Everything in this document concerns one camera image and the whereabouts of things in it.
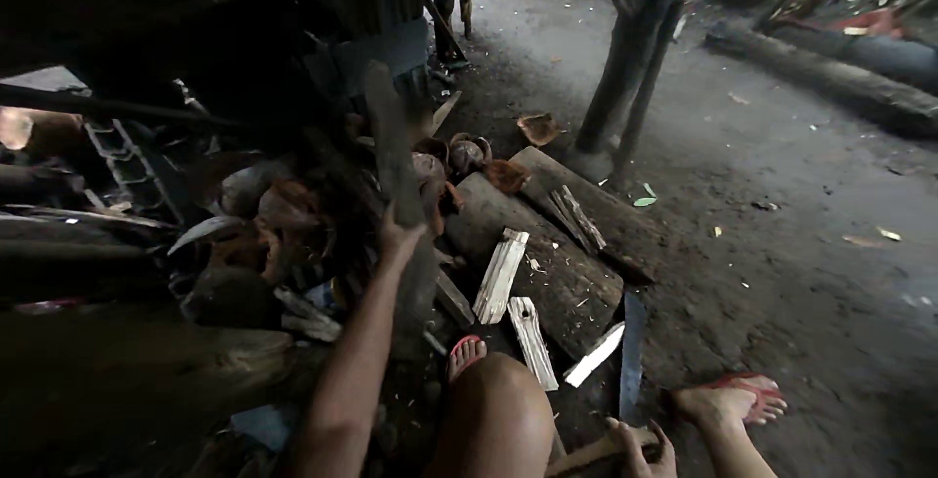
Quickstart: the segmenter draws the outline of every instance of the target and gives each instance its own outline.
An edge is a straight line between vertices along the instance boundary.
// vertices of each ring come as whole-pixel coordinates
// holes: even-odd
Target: broken coconut shell
[[[528,115],[518,119],[518,128],[535,147],[541,148],[560,134],[560,126],[550,113]]]
[[[485,176],[497,189],[507,195],[513,195],[531,179],[531,171],[517,162],[494,160],[485,167]]]

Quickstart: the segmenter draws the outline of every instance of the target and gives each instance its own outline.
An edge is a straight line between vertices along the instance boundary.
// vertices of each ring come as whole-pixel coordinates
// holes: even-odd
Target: foot
[[[755,391],[733,388],[747,385],[766,391],[778,391],[779,384],[766,376],[734,378],[722,388],[695,387],[673,393],[677,409],[691,422],[701,424],[766,424],[785,413],[788,404],[780,397],[766,396],[766,404],[757,407]]]
[[[469,339],[449,354],[449,365],[447,366],[447,377],[449,384],[452,385],[456,377],[463,373],[463,370],[470,364],[482,359],[488,353],[485,341]]]

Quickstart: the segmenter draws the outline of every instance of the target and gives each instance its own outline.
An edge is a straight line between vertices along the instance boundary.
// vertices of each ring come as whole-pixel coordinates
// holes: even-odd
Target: dirt ground
[[[882,133],[702,48],[710,24],[754,8],[690,0],[686,11],[634,163],[603,185],[628,199],[649,183],[660,199],[644,212],[670,229],[666,246],[635,242],[667,263],[640,293],[649,310],[641,406],[665,422],[681,475],[710,476],[700,437],[664,415],[659,391],[757,371],[779,381],[791,407],[751,429],[781,476],[924,475],[938,465],[938,145]],[[507,158],[525,146],[515,119],[552,112],[569,133],[546,151],[561,157],[615,17],[609,0],[473,0],[475,37],[463,40],[473,65],[457,75],[463,99],[442,136],[484,135]],[[453,22],[461,32],[458,9]],[[619,363],[613,355],[588,384],[551,394],[568,449],[615,415]]]

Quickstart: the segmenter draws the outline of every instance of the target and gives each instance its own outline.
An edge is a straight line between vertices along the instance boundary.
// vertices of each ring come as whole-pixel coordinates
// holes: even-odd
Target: person
[[[319,386],[287,457],[289,478],[357,478],[391,345],[394,304],[401,275],[426,227],[402,228],[384,213],[381,257],[358,310],[320,376]],[[523,364],[489,353],[470,335],[448,360],[449,404],[425,478],[541,478],[554,438],[547,395]],[[679,412],[701,431],[717,475],[775,476],[746,435],[745,424],[765,424],[787,405],[765,376],[727,376],[703,387],[676,391]],[[626,447],[626,470],[639,478],[677,476],[674,445],[657,424],[652,430],[661,459],[647,462],[632,427],[610,419]]]

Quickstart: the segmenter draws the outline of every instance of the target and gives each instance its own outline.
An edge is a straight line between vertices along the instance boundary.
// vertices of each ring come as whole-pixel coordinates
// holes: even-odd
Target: flip-flop
[[[717,379],[716,381],[701,385],[698,388],[739,388],[741,390],[751,391],[756,394],[756,402],[752,404],[752,408],[749,409],[749,413],[743,419],[743,423],[753,423],[759,419],[759,414],[766,409],[766,398],[767,397],[777,397],[781,399],[781,392],[772,388],[759,388],[757,386],[752,386],[746,384],[742,381],[736,379],[749,379],[752,377],[765,377],[762,374],[757,374],[755,372],[741,372],[737,374],[727,374]]]
[[[454,356],[456,355],[456,350],[460,349],[460,347],[461,347],[462,345],[468,343],[468,342],[471,341],[471,340],[475,340],[476,342],[481,342],[481,341],[482,341],[482,339],[480,339],[480,338],[478,337],[478,335],[466,335],[466,336],[464,336],[462,339],[460,339],[460,341],[457,342],[455,346],[453,346],[453,349],[449,352],[449,356],[450,356],[450,357],[454,357]],[[465,370],[466,368],[468,368],[470,364],[475,363],[475,362],[478,361],[479,359],[482,359],[482,356],[481,356],[481,355],[475,355],[475,357],[469,358],[462,366],[460,366],[459,368],[456,369],[456,373],[453,374],[452,376],[450,376],[449,380],[450,380],[450,381],[455,381],[455,380],[456,380],[456,377],[459,377],[460,374],[463,373],[463,370]]]

